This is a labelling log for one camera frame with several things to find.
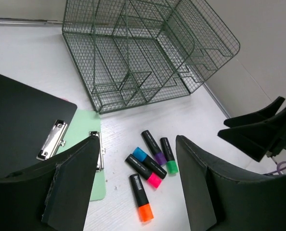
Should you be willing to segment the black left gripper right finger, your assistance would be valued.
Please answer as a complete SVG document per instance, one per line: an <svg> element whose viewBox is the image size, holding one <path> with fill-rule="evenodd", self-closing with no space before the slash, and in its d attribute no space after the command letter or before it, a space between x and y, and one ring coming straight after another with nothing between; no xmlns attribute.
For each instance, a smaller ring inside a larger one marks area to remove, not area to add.
<svg viewBox="0 0 286 231"><path fill-rule="evenodd" d="M193 231L286 231L286 175L267 176L224 161L176 137Z"/></svg>

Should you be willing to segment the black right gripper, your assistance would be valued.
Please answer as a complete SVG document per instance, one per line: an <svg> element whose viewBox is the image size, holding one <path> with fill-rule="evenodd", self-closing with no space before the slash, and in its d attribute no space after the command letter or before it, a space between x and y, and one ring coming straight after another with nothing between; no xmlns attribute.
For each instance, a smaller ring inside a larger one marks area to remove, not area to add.
<svg viewBox="0 0 286 231"><path fill-rule="evenodd" d="M278 96L261 110L226 119L224 125L229 128L220 130L218 136L257 162L279 155L286 150L286 107L276 113L284 101Z"/></svg>

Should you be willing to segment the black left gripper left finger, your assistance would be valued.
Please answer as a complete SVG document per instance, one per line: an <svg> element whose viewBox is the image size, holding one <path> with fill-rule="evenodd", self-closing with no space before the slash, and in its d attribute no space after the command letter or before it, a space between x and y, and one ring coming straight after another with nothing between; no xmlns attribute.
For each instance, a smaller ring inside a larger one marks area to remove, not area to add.
<svg viewBox="0 0 286 231"><path fill-rule="evenodd" d="M0 178L0 231L83 230L99 151L99 138L89 136Z"/></svg>

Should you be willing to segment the green cap highlighter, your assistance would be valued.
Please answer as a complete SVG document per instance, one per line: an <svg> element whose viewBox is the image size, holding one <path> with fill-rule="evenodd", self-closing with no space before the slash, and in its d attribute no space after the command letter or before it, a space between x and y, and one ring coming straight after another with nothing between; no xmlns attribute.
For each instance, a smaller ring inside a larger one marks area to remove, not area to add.
<svg viewBox="0 0 286 231"><path fill-rule="evenodd" d="M165 156L165 159L167 161L166 166L169 174L177 174L179 172L177 163L173 154L173 151L171 149L169 140L167 137L162 137L160 139L160 144L162 147L163 154Z"/></svg>

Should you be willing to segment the orange cap highlighter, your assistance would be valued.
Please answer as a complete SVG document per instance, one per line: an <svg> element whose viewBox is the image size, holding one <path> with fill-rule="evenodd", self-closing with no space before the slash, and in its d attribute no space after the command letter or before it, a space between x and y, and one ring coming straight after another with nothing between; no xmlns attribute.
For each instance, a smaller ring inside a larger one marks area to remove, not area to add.
<svg viewBox="0 0 286 231"><path fill-rule="evenodd" d="M147 195L145 193L139 174L129 176L130 184L134 193L134 198L138 208L138 214L141 222L149 222L154 218Z"/></svg>

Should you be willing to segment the purple cap highlighter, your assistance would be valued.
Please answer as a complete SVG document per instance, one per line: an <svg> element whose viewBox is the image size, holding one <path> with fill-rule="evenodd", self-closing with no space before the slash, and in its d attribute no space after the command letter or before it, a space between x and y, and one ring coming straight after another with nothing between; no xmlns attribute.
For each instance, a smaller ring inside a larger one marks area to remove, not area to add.
<svg viewBox="0 0 286 231"><path fill-rule="evenodd" d="M163 166L167 163L167 160L162 153L160 147L158 146L157 142L153 138L152 134L150 133L149 130L145 130L141 133L141 136L147 145L149 151L155 158L155 160L158 162L159 165Z"/></svg>

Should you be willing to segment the black clipboard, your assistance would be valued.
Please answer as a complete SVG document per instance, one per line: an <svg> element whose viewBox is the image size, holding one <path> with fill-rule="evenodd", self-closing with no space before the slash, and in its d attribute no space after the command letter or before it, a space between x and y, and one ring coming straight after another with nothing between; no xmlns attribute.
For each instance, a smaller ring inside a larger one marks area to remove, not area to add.
<svg viewBox="0 0 286 231"><path fill-rule="evenodd" d="M38 163L54 123L69 124L77 108L0 74L0 178Z"/></svg>

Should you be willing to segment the green clipboard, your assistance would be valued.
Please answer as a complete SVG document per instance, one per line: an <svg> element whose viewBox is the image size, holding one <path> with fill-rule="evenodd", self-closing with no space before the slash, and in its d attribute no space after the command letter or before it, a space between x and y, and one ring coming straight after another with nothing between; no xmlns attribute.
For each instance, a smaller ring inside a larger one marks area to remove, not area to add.
<svg viewBox="0 0 286 231"><path fill-rule="evenodd" d="M99 201L105 198L104 150L101 137L101 120L98 113L89 110L76 110L64 136L65 144L60 146L57 153L61 153L89 135L96 135L100 139L100 152L97 161L96 173L91 191L90 201Z"/></svg>

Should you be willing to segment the pink cap highlighter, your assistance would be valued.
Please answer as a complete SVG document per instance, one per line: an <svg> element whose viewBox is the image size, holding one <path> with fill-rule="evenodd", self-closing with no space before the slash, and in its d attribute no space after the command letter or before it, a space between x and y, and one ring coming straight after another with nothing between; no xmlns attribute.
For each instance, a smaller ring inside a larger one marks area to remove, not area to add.
<svg viewBox="0 0 286 231"><path fill-rule="evenodd" d="M141 175L151 186L158 188L162 182L162 179L156 175L153 171L148 169L142 164L135 156L130 154L125 162L128 163L139 175Z"/></svg>

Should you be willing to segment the blue cap highlighter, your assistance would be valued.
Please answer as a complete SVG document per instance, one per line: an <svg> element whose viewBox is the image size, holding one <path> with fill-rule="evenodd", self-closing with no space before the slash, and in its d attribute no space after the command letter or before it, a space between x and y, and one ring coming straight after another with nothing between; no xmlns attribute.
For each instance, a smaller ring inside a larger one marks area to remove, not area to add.
<svg viewBox="0 0 286 231"><path fill-rule="evenodd" d="M141 163L143 163L149 170L153 171L162 180L166 177L167 172L147 153L141 148L137 147L133 151L133 156L136 157Z"/></svg>

